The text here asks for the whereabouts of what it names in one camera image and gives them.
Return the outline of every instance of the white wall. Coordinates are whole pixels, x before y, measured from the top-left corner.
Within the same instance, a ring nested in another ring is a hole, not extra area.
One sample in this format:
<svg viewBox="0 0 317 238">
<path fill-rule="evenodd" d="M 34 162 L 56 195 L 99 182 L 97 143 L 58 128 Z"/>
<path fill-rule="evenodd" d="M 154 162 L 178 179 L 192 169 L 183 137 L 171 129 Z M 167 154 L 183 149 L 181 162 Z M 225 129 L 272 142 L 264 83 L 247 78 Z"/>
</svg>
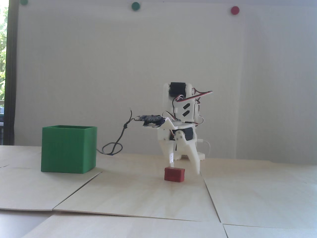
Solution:
<svg viewBox="0 0 317 238">
<path fill-rule="evenodd" d="M 232 4 L 32 0 L 19 10 L 16 145 L 41 145 L 42 127 L 98 127 L 115 141 L 129 116 L 162 113 L 162 87 L 188 82 L 201 99 L 198 136 L 234 158 L 244 14 Z M 156 131 L 131 122 L 124 152 L 160 154 Z"/>
<path fill-rule="evenodd" d="M 317 163 L 317 10 L 245 13 L 237 158 Z"/>
<path fill-rule="evenodd" d="M 139 12 L 126 1 L 20 7 L 16 144 L 41 145 L 42 127 L 56 124 L 98 126 L 98 146 L 115 141 L 129 107 L 162 113 L 162 86 L 178 81 L 214 91 L 197 130 L 211 157 L 317 163 L 316 1 L 175 1 Z M 161 153 L 141 123 L 122 143 Z"/>
</svg>

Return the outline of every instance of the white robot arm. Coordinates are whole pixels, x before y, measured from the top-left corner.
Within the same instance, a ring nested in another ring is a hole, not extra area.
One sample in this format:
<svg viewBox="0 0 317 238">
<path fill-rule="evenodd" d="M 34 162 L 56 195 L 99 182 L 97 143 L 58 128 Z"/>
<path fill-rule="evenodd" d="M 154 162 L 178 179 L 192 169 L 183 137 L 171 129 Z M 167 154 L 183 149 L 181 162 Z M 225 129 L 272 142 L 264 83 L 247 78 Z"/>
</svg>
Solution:
<svg viewBox="0 0 317 238">
<path fill-rule="evenodd" d="M 159 115 L 143 115 L 135 118 L 136 121 L 144 121 L 143 126 L 158 129 L 159 144 L 171 167 L 174 167 L 174 159 L 178 160 L 182 155 L 187 155 L 194 170 L 199 174 L 200 160 L 204 159 L 205 155 L 197 152 L 195 128 L 203 122 L 203 118 L 199 115 L 199 99 L 210 93 L 212 91 L 199 92 L 191 84 L 165 84 L 163 107 L 172 120 Z"/>
</svg>

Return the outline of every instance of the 3d printed green cube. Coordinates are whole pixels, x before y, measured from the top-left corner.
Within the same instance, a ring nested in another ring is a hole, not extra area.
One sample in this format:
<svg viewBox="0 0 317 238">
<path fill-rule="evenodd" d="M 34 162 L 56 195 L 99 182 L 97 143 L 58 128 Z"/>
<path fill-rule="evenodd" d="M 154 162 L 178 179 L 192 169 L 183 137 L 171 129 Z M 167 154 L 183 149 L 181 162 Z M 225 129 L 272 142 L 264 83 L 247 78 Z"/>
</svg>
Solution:
<svg viewBox="0 0 317 238">
<path fill-rule="evenodd" d="M 97 127 L 42 129 L 42 172 L 83 174 L 96 166 Z"/>
</svg>

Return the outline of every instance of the black cable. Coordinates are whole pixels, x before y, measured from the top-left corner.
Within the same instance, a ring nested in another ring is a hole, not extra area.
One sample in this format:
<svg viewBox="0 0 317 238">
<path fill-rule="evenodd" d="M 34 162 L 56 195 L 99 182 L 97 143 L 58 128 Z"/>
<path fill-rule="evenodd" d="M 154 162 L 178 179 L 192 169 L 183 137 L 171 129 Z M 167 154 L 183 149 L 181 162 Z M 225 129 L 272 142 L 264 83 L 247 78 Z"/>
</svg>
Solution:
<svg viewBox="0 0 317 238">
<path fill-rule="evenodd" d="M 119 139 L 117 139 L 116 142 L 110 142 L 110 143 L 104 145 L 104 146 L 102 147 L 101 151 L 97 149 L 97 151 L 98 151 L 99 153 L 104 154 L 104 155 L 115 155 L 115 154 L 119 153 L 120 151 L 122 151 L 123 145 L 122 145 L 121 143 L 119 143 L 119 140 L 120 140 L 121 137 L 123 136 L 124 130 L 128 128 L 128 124 L 134 119 L 134 118 L 132 118 L 132 110 L 130 109 L 130 111 L 131 111 L 130 118 L 129 118 L 129 120 L 128 120 L 126 123 L 124 123 L 123 129 L 122 129 L 122 132 L 121 132 L 121 135 L 120 135 Z M 112 151 L 111 151 L 110 153 L 105 153 L 105 152 L 104 152 L 104 148 L 107 147 L 107 146 L 110 145 L 110 144 L 114 144 L 114 146 L 113 146 L 113 148 L 112 148 Z M 115 148 L 116 148 L 117 145 L 120 145 L 120 146 L 121 146 L 121 149 L 120 149 L 119 151 L 117 151 L 117 152 L 114 153 L 114 150 L 115 150 Z"/>
<path fill-rule="evenodd" d="M 174 114 L 174 117 L 175 117 L 175 119 L 178 119 L 178 118 L 176 117 L 176 115 L 175 115 L 175 107 L 174 107 L 174 100 L 175 100 L 176 98 L 177 98 L 177 97 L 175 97 L 175 98 L 173 99 L 172 105 L 173 105 L 173 114 Z"/>
</svg>

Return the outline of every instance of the red magnet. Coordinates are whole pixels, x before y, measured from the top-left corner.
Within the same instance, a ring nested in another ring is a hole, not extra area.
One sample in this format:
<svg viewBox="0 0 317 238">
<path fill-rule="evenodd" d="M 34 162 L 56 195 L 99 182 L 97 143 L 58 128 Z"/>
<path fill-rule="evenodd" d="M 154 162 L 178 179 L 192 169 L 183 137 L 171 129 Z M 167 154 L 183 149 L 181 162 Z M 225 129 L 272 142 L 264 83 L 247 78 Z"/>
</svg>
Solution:
<svg viewBox="0 0 317 238">
<path fill-rule="evenodd" d="M 232 13 L 233 15 L 237 15 L 239 12 L 240 12 L 239 7 L 234 6 L 234 7 L 231 8 L 231 13 Z"/>
</svg>

